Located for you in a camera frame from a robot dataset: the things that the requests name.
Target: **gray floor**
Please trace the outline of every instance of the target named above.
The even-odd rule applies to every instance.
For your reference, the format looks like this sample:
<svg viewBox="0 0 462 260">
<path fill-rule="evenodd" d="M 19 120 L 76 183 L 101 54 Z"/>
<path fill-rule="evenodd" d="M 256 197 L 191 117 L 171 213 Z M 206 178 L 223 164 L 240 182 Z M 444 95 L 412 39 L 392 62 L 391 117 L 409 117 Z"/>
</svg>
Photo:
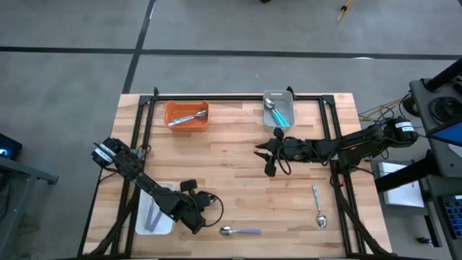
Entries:
<svg viewBox="0 0 462 260">
<path fill-rule="evenodd" d="M 134 48 L 147 0 L 0 2 L 0 46 Z M 462 54 L 456 0 L 358 0 L 340 24 L 343 1 L 158 0 L 145 48 Z M 109 135 L 131 55 L 0 53 L 0 132 L 25 146 L 21 161 L 59 174 L 40 185 L 15 254 L 33 259 L 77 253 L 98 169 L 92 142 Z M 131 93 L 353 92 L 358 111 L 400 98 L 408 83 L 452 61 L 340 58 L 142 56 Z M 391 159 L 420 159 L 420 139 Z M 449 259 L 446 248 L 414 242 L 420 216 L 384 209 L 393 251 Z"/>
</svg>

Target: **white plastic bin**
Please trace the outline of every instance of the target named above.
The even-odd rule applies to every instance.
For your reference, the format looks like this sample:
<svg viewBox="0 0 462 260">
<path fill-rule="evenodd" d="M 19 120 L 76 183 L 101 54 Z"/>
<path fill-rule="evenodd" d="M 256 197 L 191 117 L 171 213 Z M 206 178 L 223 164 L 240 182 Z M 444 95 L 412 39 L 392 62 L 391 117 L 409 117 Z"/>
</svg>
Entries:
<svg viewBox="0 0 462 260">
<path fill-rule="evenodd" d="M 173 183 L 159 183 L 164 188 L 169 188 L 170 190 L 175 190 L 175 185 Z M 161 213 L 162 215 L 159 218 L 159 222 L 155 227 L 154 231 L 150 232 L 145 228 L 147 215 L 149 208 L 151 207 L 151 201 L 153 198 L 141 190 L 139 196 L 139 205 L 138 205 L 138 215 L 136 216 L 136 225 L 135 231 L 138 235 L 167 235 L 170 234 L 175 227 L 175 221 L 170 219 L 166 214 Z M 152 210 L 152 219 L 154 219 L 159 212 L 159 206 L 154 202 L 154 207 Z"/>
</svg>

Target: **orange container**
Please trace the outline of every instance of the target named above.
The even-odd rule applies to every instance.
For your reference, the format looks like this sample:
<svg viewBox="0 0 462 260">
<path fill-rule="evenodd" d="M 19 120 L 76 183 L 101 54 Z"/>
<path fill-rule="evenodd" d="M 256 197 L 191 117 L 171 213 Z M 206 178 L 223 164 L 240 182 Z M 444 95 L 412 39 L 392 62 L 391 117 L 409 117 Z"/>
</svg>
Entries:
<svg viewBox="0 0 462 260">
<path fill-rule="evenodd" d="M 206 131 L 209 125 L 209 103 L 205 100 L 202 103 L 177 103 L 174 101 L 168 101 L 165 107 L 165 125 L 175 119 L 179 119 L 186 116 L 196 115 L 199 111 L 207 110 L 207 117 L 205 119 L 192 119 L 178 125 L 169 126 L 168 128 L 172 131 L 179 132 L 199 132 Z"/>
</svg>

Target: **butcher block tabletop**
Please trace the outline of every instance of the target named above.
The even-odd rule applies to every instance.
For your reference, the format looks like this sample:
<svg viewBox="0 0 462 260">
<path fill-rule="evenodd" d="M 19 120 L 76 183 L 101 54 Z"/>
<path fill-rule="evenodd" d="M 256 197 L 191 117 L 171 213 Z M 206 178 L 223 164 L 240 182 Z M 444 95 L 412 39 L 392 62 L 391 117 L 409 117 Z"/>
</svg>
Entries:
<svg viewBox="0 0 462 260">
<path fill-rule="evenodd" d="M 334 94 L 334 97 L 342 134 L 359 131 L 361 127 L 353 95 L 341 93 Z M 126 144 L 131 141 L 138 102 L 139 95 L 122 95 L 118 104 L 111 136 Z M 276 177 L 269 178 L 264 173 L 264 160 L 253 154 L 255 145 L 273 137 L 263 128 L 262 102 L 209 101 L 209 128 L 199 133 L 171 132 L 164 123 L 165 105 L 166 102 L 155 103 L 149 139 L 152 151 L 147 155 L 145 173 L 158 183 L 174 183 L 176 189 L 179 189 L 181 181 L 196 179 L 197 191 L 209 191 L 219 196 L 225 205 L 225 213 L 217 225 L 204 227 L 196 235 L 181 222 L 169 235 L 135 233 L 132 257 L 345 256 L 334 189 L 329 184 L 329 167 L 319 163 L 291 162 L 291 175 L 285 175 L 278 169 Z M 329 109 L 327 114 L 334 137 Z M 139 144 L 147 112 L 143 115 Z M 288 135 L 300 139 L 324 138 L 317 102 L 296 100 L 295 123 Z M 361 166 L 369 168 L 367 163 Z M 103 171 L 101 178 L 108 174 Z M 114 175 L 99 185 L 84 253 L 96 248 L 116 221 L 122 183 L 122 177 Z M 352 183 L 361 221 L 377 242 L 390 251 L 373 177 L 357 171 L 352 174 Z M 320 228 L 316 223 L 318 210 L 311 188 L 313 184 L 318 187 L 321 209 L 327 216 L 326 228 Z M 220 210 L 219 203 L 215 203 L 206 208 L 203 216 L 211 223 L 218 218 Z M 348 223 L 353 251 L 357 252 L 353 227 L 351 222 Z M 224 237 L 219 234 L 222 226 L 259 228 L 262 234 Z M 121 251 L 125 246 L 127 229 L 128 221 L 121 236 Z"/>
</svg>

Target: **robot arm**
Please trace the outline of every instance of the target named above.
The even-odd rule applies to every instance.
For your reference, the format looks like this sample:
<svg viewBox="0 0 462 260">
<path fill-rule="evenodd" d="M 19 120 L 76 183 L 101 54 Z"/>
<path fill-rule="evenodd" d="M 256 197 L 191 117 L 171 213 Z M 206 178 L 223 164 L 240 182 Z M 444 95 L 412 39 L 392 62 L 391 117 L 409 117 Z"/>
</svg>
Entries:
<svg viewBox="0 0 462 260">
<path fill-rule="evenodd" d="M 171 191 L 161 187 L 148 175 L 143 173 L 142 161 L 130 148 L 119 139 L 107 138 L 102 144 L 96 144 L 97 149 L 92 153 L 92 159 L 101 167 L 107 168 L 114 164 L 117 173 L 130 180 L 143 191 L 146 191 L 159 205 L 160 211 L 172 220 L 188 227 L 193 234 L 197 234 L 206 225 L 206 220 L 201 216 L 205 207 L 208 207 L 214 197 L 204 191 L 197 194 L 195 180 L 181 183 L 181 192 Z"/>
<path fill-rule="evenodd" d="M 282 167 L 281 160 L 327 165 L 333 156 L 338 155 L 340 166 L 350 169 L 358 165 L 364 157 L 375 157 L 389 147 L 409 147 L 419 138 L 411 122 L 402 117 L 388 118 L 364 130 L 332 140 L 284 138 L 284 132 L 280 128 L 274 130 L 274 136 L 276 138 L 256 146 L 270 151 L 271 154 L 254 152 L 266 161 L 265 173 L 269 177 L 276 175 L 276 161 L 286 174 L 290 174 L 290 167 L 287 172 Z"/>
</svg>

